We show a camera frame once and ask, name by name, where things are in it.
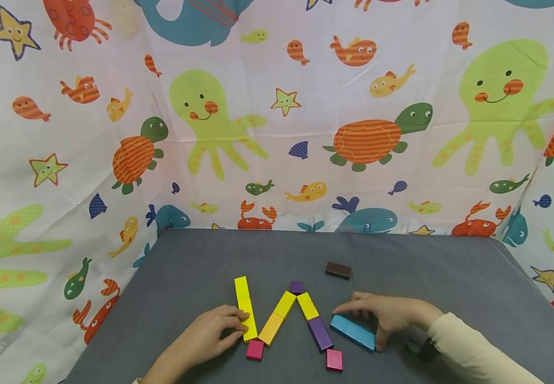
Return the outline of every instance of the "pink block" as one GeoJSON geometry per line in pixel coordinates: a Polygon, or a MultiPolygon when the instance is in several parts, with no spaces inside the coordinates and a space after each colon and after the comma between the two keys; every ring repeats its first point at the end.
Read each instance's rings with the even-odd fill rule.
{"type": "Polygon", "coordinates": [[[343,372],[343,352],[326,349],[326,369],[343,372]]]}
{"type": "Polygon", "coordinates": [[[249,340],[247,344],[247,360],[262,360],[262,351],[264,351],[264,343],[260,340],[249,340]]]}

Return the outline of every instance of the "purple block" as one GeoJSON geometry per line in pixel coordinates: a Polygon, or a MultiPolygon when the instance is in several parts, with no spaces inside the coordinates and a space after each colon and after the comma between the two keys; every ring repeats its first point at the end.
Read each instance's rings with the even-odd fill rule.
{"type": "Polygon", "coordinates": [[[303,282],[291,282],[290,283],[290,293],[294,295],[301,295],[305,293],[305,287],[303,282]]]}
{"type": "Polygon", "coordinates": [[[316,340],[316,345],[320,352],[326,351],[328,348],[334,346],[333,340],[330,338],[322,319],[318,316],[314,319],[307,321],[310,331],[312,331],[313,338],[316,340]]]}

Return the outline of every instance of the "orange fish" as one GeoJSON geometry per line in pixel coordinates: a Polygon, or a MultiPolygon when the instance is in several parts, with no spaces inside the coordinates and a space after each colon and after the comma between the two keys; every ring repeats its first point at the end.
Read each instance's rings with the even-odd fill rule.
{"type": "Polygon", "coordinates": [[[63,86],[61,94],[67,94],[72,101],[79,102],[80,104],[96,101],[98,97],[100,97],[98,87],[95,85],[94,79],[91,76],[77,76],[74,82],[74,89],[71,89],[63,81],[60,81],[59,84],[63,86]]]}
{"type": "Polygon", "coordinates": [[[161,72],[155,69],[155,63],[153,63],[153,57],[151,57],[151,55],[145,56],[145,65],[151,72],[155,73],[158,76],[158,78],[160,77],[161,72]]]}
{"type": "Polygon", "coordinates": [[[42,113],[35,101],[27,96],[19,96],[15,98],[12,102],[12,109],[14,110],[14,113],[29,120],[38,120],[41,118],[42,121],[47,122],[51,117],[50,113],[42,113]]]}
{"type": "Polygon", "coordinates": [[[469,38],[469,23],[463,21],[462,23],[456,24],[454,31],[452,31],[452,42],[456,45],[462,45],[463,50],[471,47],[473,43],[467,41],[469,38]]]}
{"type": "Polygon", "coordinates": [[[335,42],[330,45],[330,48],[335,50],[337,57],[345,65],[363,66],[373,59],[377,51],[377,46],[371,40],[361,40],[357,37],[346,48],[343,48],[338,37],[334,38],[335,42]]]}
{"type": "Polygon", "coordinates": [[[298,40],[292,40],[288,43],[288,55],[292,60],[300,61],[303,66],[309,62],[303,55],[303,44],[298,40]]]}

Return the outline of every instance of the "green octopus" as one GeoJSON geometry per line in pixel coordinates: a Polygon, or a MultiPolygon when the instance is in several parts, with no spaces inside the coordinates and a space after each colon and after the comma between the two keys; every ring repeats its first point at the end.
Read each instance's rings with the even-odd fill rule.
{"type": "MultiPolygon", "coordinates": [[[[0,259],[19,255],[39,254],[64,250],[72,240],[50,242],[15,242],[14,238],[26,226],[42,215],[41,205],[30,205],[9,214],[0,222],[0,259]]],[[[46,282],[44,272],[29,270],[6,270],[0,268],[0,290],[29,287],[46,282]]],[[[14,332],[23,324],[23,318],[0,308],[0,333],[14,332]]]]}
{"type": "Polygon", "coordinates": [[[252,126],[264,126],[266,119],[246,115],[230,120],[224,89],[210,73],[204,70],[181,73],[170,85],[170,102],[177,116],[196,132],[196,144],[187,161],[191,174],[199,172],[200,161],[208,152],[213,172],[218,179],[224,180],[224,168],[217,152],[219,148],[240,169],[249,170],[247,162],[235,149],[235,141],[261,158],[268,158],[268,153],[247,133],[252,126]]]}
{"type": "Polygon", "coordinates": [[[534,40],[517,39],[487,49],[476,57],[464,73],[460,94],[470,122],[432,160],[433,167],[444,166],[468,142],[473,147],[465,162],[467,175],[480,166],[488,138],[499,146],[501,163],[514,161],[512,141],[523,130],[535,149],[543,149],[545,138],[537,119],[554,113],[554,98],[534,104],[533,97],[548,72],[548,54],[534,40]]]}

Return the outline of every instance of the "green fish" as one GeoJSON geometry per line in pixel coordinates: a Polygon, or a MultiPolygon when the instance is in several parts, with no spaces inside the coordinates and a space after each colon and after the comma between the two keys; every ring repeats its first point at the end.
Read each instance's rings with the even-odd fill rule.
{"type": "Polygon", "coordinates": [[[46,365],[40,363],[34,365],[31,371],[25,376],[25,380],[21,384],[42,384],[46,377],[46,365]]]}
{"type": "Polygon", "coordinates": [[[494,194],[507,194],[509,191],[513,191],[523,185],[523,183],[528,179],[529,173],[519,182],[516,182],[514,179],[497,180],[492,182],[488,189],[490,189],[490,191],[494,194]]]}
{"type": "Polygon", "coordinates": [[[273,184],[272,180],[269,180],[265,186],[261,185],[260,182],[250,182],[247,186],[245,186],[245,190],[248,191],[250,194],[257,196],[265,193],[274,186],[275,185],[273,184]]]}
{"type": "Polygon", "coordinates": [[[249,44],[261,44],[266,39],[268,39],[268,32],[264,29],[256,29],[247,36],[241,35],[241,41],[246,41],[249,44]]]}
{"type": "Polygon", "coordinates": [[[78,298],[78,295],[83,292],[84,282],[87,279],[87,272],[89,271],[89,263],[92,259],[84,258],[83,267],[78,274],[70,274],[68,276],[68,282],[64,287],[64,297],[68,300],[78,298]]]}

